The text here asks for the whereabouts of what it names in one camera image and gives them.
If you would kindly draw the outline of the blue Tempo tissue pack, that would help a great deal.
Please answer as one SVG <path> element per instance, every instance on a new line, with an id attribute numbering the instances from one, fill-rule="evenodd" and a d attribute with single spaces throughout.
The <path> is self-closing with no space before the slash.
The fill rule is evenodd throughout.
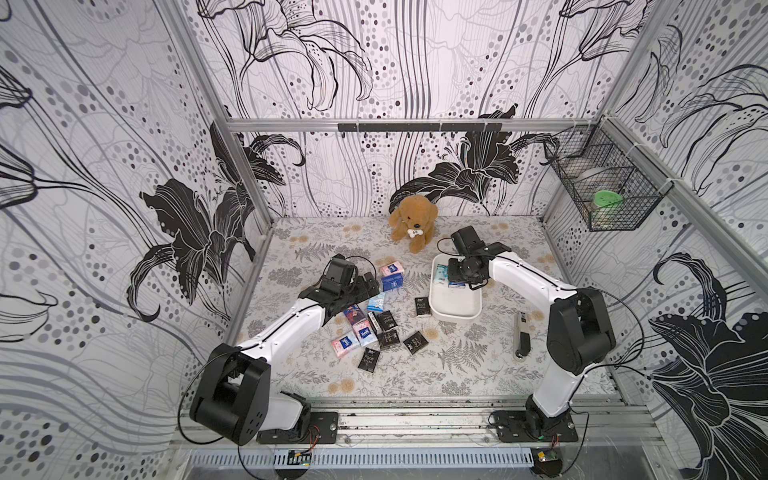
<path id="1" fill-rule="evenodd" d="M 404 284 L 404 277 L 402 273 L 384 276 L 381 279 L 382 290 L 385 292 L 399 289 Z"/>

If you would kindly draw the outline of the pink Tempo tissue pack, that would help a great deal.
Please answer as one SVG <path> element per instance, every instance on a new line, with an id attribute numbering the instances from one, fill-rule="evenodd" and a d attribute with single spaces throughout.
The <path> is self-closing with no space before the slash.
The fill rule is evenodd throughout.
<path id="1" fill-rule="evenodd" d="M 393 261 L 380 268 L 383 277 L 393 275 L 402 275 L 405 272 L 403 265 L 399 261 Z"/>

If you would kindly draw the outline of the teal cartoon tissue pack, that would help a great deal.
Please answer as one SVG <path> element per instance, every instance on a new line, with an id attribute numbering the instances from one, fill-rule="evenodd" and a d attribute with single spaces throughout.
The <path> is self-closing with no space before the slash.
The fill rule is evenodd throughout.
<path id="1" fill-rule="evenodd" d="M 434 271 L 433 281 L 436 285 L 448 286 L 448 266 L 446 264 L 437 264 Z"/>

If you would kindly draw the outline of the dark blue picture tissue pack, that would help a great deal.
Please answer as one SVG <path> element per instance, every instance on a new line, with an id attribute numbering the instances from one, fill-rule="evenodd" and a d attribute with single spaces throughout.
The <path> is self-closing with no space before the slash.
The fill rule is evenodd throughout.
<path id="1" fill-rule="evenodd" d="M 355 325 L 356 323 L 367 319 L 366 313 L 356 304 L 344 309 L 343 315 L 350 325 Z"/>

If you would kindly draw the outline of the light blue tissue pack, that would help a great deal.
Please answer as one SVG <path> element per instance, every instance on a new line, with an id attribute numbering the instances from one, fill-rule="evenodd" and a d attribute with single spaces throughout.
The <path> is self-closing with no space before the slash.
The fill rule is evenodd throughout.
<path id="1" fill-rule="evenodd" d="M 374 313 L 384 312 L 386 310 L 386 293 L 380 292 L 370 298 L 367 302 L 367 310 Z"/>

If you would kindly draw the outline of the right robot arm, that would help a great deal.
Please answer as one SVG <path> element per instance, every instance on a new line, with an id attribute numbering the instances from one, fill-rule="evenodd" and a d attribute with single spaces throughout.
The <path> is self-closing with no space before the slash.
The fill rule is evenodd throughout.
<path id="1" fill-rule="evenodd" d="M 603 294 L 577 288 L 522 260 L 500 242 L 482 241 L 475 229 L 451 235 L 458 257 L 448 263 L 448 278 L 481 289 L 490 280 L 522 295 L 546 314 L 549 364 L 542 382 L 526 401 L 526 418 L 539 423 L 563 420 L 586 370 L 616 346 Z"/>

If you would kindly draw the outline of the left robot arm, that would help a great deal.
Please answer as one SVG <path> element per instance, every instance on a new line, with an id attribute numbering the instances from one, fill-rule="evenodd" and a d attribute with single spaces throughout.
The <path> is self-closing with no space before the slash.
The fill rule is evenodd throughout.
<path id="1" fill-rule="evenodd" d="M 310 404 L 300 395 L 274 391 L 272 369 L 333 317 L 378 294 L 374 266 L 361 273 L 348 257 L 333 256 L 282 316 L 254 337 L 211 352 L 190 383 L 196 389 L 188 391 L 189 418 L 238 446 L 258 435 L 312 443 L 317 429 Z"/>

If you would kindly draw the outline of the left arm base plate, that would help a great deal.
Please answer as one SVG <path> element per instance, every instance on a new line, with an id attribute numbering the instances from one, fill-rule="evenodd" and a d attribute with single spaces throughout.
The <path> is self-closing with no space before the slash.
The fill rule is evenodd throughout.
<path id="1" fill-rule="evenodd" d="M 332 445 L 336 443 L 338 427 L 338 412 L 312 411 L 298 430 L 264 430 L 256 440 L 264 445 Z"/>

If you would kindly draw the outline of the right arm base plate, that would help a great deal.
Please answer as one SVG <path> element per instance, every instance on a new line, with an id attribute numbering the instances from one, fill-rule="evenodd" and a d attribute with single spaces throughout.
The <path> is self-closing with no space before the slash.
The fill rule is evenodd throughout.
<path id="1" fill-rule="evenodd" d="M 533 411 L 497 410 L 490 414 L 490 426 L 503 443 L 573 443 L 579 440 L 576 426 L 567 410 L 557 417 Z"/>

